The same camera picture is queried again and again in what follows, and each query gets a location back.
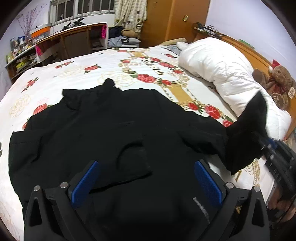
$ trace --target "pink cloth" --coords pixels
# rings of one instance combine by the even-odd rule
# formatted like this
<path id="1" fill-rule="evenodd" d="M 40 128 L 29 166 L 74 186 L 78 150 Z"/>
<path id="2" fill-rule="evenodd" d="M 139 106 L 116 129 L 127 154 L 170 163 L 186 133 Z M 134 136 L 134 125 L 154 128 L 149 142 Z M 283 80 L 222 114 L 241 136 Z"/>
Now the pink cloth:
<path id="1" fill-rule="evenodd" d="M 102 39 L 106 38 L 106 30 L 107 30 L 107 27 L 106 27 L 106 24 L 104 24 L 102 27 Z"/>
<path id="2" fill-rule="evenodd" d="M 38 45 L 35 46 L 35 49 L 38 56 L 41 56 L 43 54 L 41 49 L 38 47 Z"/>

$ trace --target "white comforter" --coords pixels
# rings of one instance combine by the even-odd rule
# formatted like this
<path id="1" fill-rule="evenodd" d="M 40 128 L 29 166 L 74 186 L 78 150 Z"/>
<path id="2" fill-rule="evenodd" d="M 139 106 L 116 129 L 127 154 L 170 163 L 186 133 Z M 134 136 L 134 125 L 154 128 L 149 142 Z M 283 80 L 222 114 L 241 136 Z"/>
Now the white comforter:
<path id="1" fill-rule="evenodd" d="M 58 103 L 63 88 L 88 89 L 102 84 L 106 78 L 113 79 L 122 90 L 156 89 L 185 110 L 210 115 L 225 126 L 236 120 L 212 83 L 188 74 L 178 67 L 176 55 L 159 46 L 110 49 L 27 70 L 0 102 L 0 217 L 16 240 L 23 240 L 24 223 L 22 206 L 8 175 L 12 132 L 21 131 L 30 116 Z M 265 200 L 273 186 L 261 159 L 234 176 L 219 161 L 211 164 L 211 168 L 225 182 L 231 181 L 237 187 L 260 186 Z"/>
<path id="2" fill-rule="evenodd" d="M 193 75 L 213 82 L 237 116 L 261 91 L 267 103 L 266 131 L 270 138 L 284 138 L 291 116 L 280 110 L 266 90 L 254 81 L 250 62 L 235 47 L 215 38 L 201 39 L 182 50 L 179 65 Z"/>

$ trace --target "white wall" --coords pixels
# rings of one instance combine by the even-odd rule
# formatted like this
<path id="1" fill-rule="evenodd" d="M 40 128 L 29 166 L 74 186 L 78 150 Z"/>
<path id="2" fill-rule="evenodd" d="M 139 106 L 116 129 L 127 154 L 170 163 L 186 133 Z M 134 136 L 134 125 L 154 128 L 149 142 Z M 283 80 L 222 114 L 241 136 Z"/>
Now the white wall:
<path id="1" fill-rule="evenodd" d="M 211 0 L 206 25 L 242 39 L 269 61 L 277 60 L 296 79 L 296 46 L 261 0 Z"/>

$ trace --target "red rose print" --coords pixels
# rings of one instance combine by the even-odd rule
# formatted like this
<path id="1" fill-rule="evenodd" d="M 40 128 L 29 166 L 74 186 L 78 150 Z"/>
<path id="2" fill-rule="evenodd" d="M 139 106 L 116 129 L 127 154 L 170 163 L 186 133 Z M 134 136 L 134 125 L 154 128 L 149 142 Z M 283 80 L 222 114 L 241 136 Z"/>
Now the red rose print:
<path id="1" fill-rule="evenodd" d="M 69 65 L 69 64 L 71 64 L 71 63 L 73 63 L 74 61 L 70 61 L 70 62 L 66 62 L 66 63 L 63 63 L 62 65 Z"/>
<path id="2" fill-rule="evenodd" d="M 167 68 L 173 68 L 174 66 L 173 65 L 171 65 L 171 64 L 169 64 L 169 63 L 166 63 L 166 62 L 161 62 L 161 63 L 159 63 L 161 66 L 163 66 L 163 67 L 167 67 Z"/>
<path id="3" fill-rule="evenodd" d="M 152 61 L 155 61 L 155 62 L 160 62 L 161 60 L 159 58 L 151 58 Z"/>
<path id="4" fill-rule="evenodd" d="M 30 82 L 28 82 L 28 83 L 27 83 L 27 87 L 32 86 L 34 83 L 35 83 L 35 81 L 30 81 Z"/>
<path id="5" fill-rule="evenodd" d="M 137 79 L 145 83 L 153 83 L 155 81 L 155 78 L 148 74 L 138 74 Z"/>
<path id="6" fill-rule="evenodd" d="M 33 112 L 33 115 L 36 115 L 37 113 L 41 112 L 42 110 L 46 109 L 47 104 L 39 105 Z"/>
<path id="7" fill-rule="evenodd" d="M 208 106 L 205 107 L 205 112 L 207 114 L 209 114 L 210 117 L 213 117 L 214 119 L 219 119 L 220 118 L 219 111 L 215 107 L 213 107 L 211 105 L 208 105 Z"/>
<path id="8" fill-rule="evenodd" d="M 171 54 L 168 54 L 168 53 L 166 54 L 166 56 L 167 56 L 167 57 L 170 57 L 170 58 L 177 58 L 177 57 L 172 56 Z"/>
<path id="9" fill-rule="evenodd" d="M 177 70 L 177 69 L 173 70 L 173 72 L 176 73 L 176 74 L 182 74 L 182 73 L 184 73 L 183 71 L 180 71 L 180 70 Z"/>
<path id="10" fill-rule="evenodd" d="M 94 66 L 87 67 L 84 70 L 85 71 L 91 71 L 91 70 L 95 70 L 95 69 L 98 69 L 98 68 L 100 68 L 100 67 L 97 64 L 95 64 Z"/>
<path id="11" fill-rule="evenodd" d="M 224 127 L 228 127 L 228 126 L 230 126 L 232 124 L 232 122 L 231 121 L 228 121 L 228 120 L 224 120 L 222 122 L 222 124 L 223 124 Z"/>
<path id="12" fill-rule="evenodd" d="M 199 107 L 198 107 L 196 104 L 193 104 L 193 103 L 189 103 L 189 104 L 188 104 L 188 107 L 189 107 L 190 109 L 192 109 L 192 110 L 198 110 L 198 109 L 199 109 Z"/>
<path id="13" fill-rule="evenodd" d="M 22 125 L 22 129 L 24 130 L 27 126 L 28 122 L 26 122 L 25 124 Z"/>
<path id="14" fill-rule="evenodd" d="M 163 80 L 162 83 L 165 84 L 165 85 L 171 85 L 172 84 L 172 82 L 169 81 L 169 80 Z"/>

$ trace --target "stuffed toy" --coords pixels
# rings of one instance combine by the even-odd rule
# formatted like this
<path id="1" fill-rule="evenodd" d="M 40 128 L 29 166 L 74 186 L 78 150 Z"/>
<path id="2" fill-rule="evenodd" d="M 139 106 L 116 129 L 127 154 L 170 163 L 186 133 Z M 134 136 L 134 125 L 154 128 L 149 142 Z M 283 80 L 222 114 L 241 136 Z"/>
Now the stuffed toy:
<path id="1" fill-rule="evenodd" d="M 290 99 L 293 98 L 296 89 L 295 80 L 288 70 L 279 64 L 274 68 L 269 67 L 270 76 L 264 72 L 255 69 L 252 76 L 267 93 L 272 97 L 277 107 L 286 110 L 289 107 Z"/>

